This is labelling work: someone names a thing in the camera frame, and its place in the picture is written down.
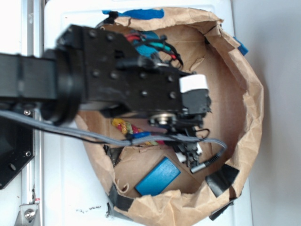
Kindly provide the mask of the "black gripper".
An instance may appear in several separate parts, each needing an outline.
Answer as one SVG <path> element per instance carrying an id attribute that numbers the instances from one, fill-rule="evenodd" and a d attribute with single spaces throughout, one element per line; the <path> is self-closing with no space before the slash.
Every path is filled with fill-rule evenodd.
<path id="1" fill-rule="evenodd" d="M 69 26 L 56 41 L 83 77 L 80 109 L 145 118 L 169 130 L 202 126 L 211 108 L 206 77 L 140 55 L 117 32 Z"/>

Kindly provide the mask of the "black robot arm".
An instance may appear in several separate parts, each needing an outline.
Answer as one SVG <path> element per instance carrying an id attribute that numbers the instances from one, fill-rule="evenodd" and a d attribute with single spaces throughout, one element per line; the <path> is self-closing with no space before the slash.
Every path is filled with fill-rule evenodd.
<path id="1" fill-rule="evenodd" d="M 113 31 L 71 25 L 41 58 L 0 56 L 1 109 L 39 109 L 56 125 L 98 111 L 176 130 L 202 126 L 210 105 L 205 76 L 145 57 Z"/>

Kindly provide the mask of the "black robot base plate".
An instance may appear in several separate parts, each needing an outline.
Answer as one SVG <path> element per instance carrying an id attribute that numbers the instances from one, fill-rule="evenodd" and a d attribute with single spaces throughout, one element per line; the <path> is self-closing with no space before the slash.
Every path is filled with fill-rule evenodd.
<path id="1" fill-rule="evenodd" d="M 23 123 L 0 119 L 0 188 L 5 189 L 33 159 L 33 129 Z"/>

